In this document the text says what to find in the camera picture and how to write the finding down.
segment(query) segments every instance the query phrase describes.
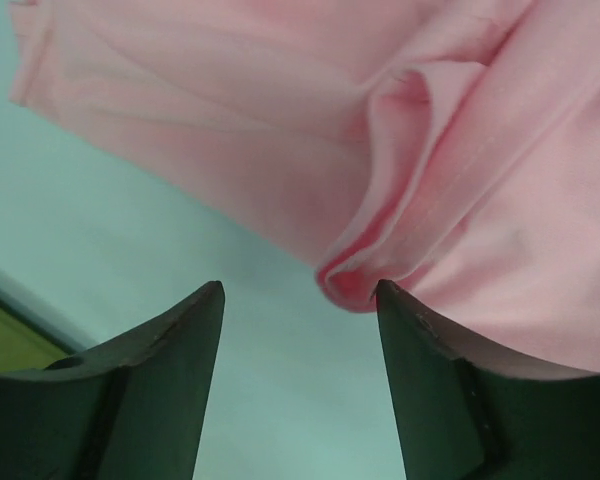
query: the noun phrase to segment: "pink cloth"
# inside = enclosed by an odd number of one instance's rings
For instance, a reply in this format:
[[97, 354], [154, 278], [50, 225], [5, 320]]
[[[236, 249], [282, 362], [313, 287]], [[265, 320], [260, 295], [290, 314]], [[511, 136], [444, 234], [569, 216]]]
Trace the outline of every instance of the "pink cloth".
[[600, 371], [600, 0], [13, 4], [12, 100], [317, 268]]

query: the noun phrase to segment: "pink garment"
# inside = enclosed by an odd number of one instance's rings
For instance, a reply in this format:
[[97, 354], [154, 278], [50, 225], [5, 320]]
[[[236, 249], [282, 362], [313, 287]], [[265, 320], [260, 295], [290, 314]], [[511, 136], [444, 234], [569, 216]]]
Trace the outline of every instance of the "pink garment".
[[12, 91], [317, 268], [600, 371], [600, 0], [33, 0]]

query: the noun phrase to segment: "folded fabric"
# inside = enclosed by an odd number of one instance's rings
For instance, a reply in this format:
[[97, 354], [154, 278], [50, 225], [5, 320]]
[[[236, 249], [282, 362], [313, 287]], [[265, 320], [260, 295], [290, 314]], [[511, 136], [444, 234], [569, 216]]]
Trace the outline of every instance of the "folded fabric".
[[29, 0], [11, 98], [373, 310], [600, 371], [600, 0]]

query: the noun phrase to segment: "pink fabric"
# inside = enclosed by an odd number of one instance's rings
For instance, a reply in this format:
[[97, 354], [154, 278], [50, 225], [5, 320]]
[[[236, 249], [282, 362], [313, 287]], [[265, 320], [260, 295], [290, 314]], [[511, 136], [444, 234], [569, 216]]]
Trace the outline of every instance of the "pink fabric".
[[600, 371], [600, 0], [13, 4], [12, 99], [317, 268]]

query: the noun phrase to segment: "cloth fold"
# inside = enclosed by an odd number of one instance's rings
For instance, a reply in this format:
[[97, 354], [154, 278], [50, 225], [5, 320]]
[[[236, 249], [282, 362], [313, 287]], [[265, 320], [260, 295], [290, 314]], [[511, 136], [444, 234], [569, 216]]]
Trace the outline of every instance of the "cloth fold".
[[11, 99], [373, 310], [600, 371], [600, 0], [29, 0]]

